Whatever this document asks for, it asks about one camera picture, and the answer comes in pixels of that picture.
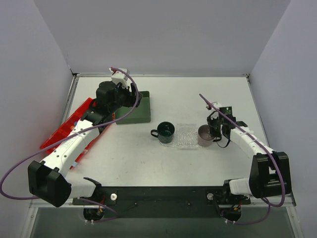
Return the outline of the grey mug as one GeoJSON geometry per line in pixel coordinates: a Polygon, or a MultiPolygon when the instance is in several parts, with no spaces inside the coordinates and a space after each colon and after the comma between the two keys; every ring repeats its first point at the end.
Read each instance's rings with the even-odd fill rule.
{"type": "Polygon", "coordinates": [[[198,145],[209,147],[215,137],[211,135],[210,127],[207,124],[201,125],[198,129],[198,145]]]}

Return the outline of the clear textured acrylic holder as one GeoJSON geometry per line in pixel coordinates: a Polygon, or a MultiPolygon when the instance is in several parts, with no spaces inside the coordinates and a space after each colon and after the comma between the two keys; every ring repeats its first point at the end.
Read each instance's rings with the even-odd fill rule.
{"type": "Polygon", "coordinates": [[[177,147],[198,147],[198,128],[196,124],[177,124],[175,132],[177,147]]]}

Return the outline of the dark green mug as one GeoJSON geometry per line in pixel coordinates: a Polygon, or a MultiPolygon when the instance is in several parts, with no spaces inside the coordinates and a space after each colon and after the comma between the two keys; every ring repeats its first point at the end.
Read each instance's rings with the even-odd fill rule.
{"type": "Polygon", "coordinates": [[[156,129],[151,130],[151,136],[156,137],[160,143],[168,144],[173,140],[175,126],[167,121],[161,122],[156,129]]]}

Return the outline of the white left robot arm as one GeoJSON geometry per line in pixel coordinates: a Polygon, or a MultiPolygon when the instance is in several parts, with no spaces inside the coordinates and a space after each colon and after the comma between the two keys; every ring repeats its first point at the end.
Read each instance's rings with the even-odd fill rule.
{"type": "Polygon", "coordinates": [[[101,200],[98,184],[75,186],[66,180],[73,163],[104,129],[113,121],[113,114],[121,107],[136,108],[143,95],[134,85],[124,88],[121,83],[105,81],[99,84],[96,98],[89,101],[77,124],[68,136],[40,162],[28,166],[31,194],[60,207],[71,197],[84,197],[89,203],[101,200]]]}

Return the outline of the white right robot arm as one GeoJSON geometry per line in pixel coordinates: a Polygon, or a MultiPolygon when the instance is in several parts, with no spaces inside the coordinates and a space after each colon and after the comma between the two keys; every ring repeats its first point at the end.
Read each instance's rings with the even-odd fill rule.
{"type": "Polygon", "coordinates": [[[225,137],[252,160],[249,177],[228,181],[231,194],[267,198],[292,192],[288,155],[262,143],[247,124],[236,120],[231,107],[213,109],[207,123],[215,142],[225,137]]]}

